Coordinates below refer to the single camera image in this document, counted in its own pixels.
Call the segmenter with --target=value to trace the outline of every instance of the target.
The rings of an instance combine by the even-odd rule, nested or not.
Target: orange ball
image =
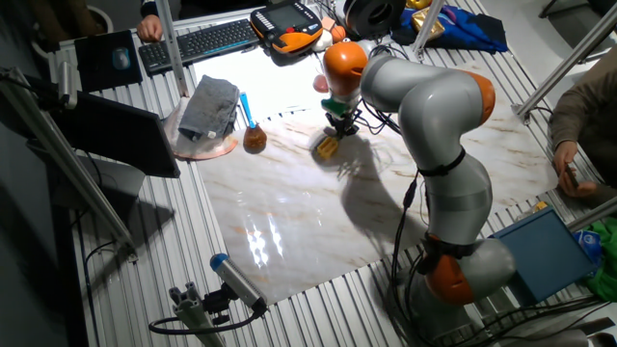
[[[342,26],[336,26],[331,32],[332,34],[332,41],[334,43],[339,43],[341,42],[343,39],[345,39],[347,37],[347,33],[345,32],[345,28],[343,28]]]

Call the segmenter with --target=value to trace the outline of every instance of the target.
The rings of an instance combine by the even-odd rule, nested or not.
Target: blue box
[[[517,262],[508,287],[523,307],[536,305],[596,270],[551,207],[491,237],[500,240]]]

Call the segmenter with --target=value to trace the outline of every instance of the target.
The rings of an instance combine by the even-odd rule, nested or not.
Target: gray cloth
[[[179,131],[193,142],[201,136],[220,139],[235,121],[240,91],[229,81],[204,75],[186,107]]]

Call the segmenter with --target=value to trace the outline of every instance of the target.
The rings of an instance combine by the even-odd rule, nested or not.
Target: black keyboard
[[[259,42],[248,19],[216,25],[177,37],[182,64],[250,48]],[[172,69],[165,42],[139,47],[139,55],[149,76]]]

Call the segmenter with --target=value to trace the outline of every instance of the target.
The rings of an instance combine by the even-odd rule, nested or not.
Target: person's hand
[[[581,182],[578,184],[578,188],[575,188],[574,183],[572,183],[565,170],[559,175],[559,187],[571,198],[586,198],[598,190],[596,182]]]
[[[137,36],[146,42],[158,42],[163,36],[161,19],[154,14],[147,15],[137,26]]]
[[[564,170],[566,170],[566,166],[575,159],[577,152],[577,143],[574,141],[564,141],[557,146],[552,161],[555,163],[555,168],[559,174],[563,174]]]

